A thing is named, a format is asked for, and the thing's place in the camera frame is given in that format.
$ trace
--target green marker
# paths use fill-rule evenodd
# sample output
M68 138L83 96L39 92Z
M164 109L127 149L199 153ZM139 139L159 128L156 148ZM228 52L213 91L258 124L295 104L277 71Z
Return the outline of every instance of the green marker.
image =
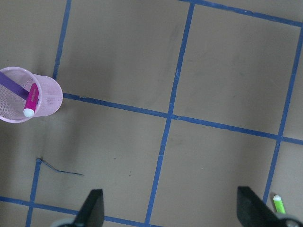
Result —
M274 196L274 204L275 204L275 207L276 207L276 211L278 213L282 213L282 214L286 213L285 209L284 209L284 206L283 206L283 203L282 203L281 196L279 196L279 195Z

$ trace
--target purple marker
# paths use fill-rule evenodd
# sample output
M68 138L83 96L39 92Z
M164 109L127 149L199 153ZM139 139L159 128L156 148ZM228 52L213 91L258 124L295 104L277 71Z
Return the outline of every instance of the purple marker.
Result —
M23 114L25 117L32 117L36 111L39 91L37 84L32 84L30 88L27 102L25 103Z

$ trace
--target mesh pencil holder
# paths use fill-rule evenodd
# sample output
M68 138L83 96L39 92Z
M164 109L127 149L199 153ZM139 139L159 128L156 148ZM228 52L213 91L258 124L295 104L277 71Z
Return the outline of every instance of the mesh pencil holder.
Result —
M39 91L38 103L32 117L49 116L61 106L62 90L54 79L33 74L20 67L7 67L0 71L27 91L31 89L33 83L37 84ZM10 123L28 121L32 117L24 116L25 103L25 99L0 84L0 119Z

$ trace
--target black object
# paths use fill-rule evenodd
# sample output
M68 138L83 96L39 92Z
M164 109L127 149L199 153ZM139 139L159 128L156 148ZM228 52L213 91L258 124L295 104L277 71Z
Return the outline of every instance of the black object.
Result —
M102 189L91 190L72 224L59 227L102 227L104 203Z
M303 227L294 217L278 218L249 187L238 187L237 216L243 227Z

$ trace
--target pink marker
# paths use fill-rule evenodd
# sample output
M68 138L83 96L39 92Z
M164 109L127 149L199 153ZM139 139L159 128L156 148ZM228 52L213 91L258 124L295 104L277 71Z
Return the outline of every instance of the pink marker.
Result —
M32 84L30 88L27 102L25 103L23 114L25 117L32 117L36 111L39 91L37 84Z

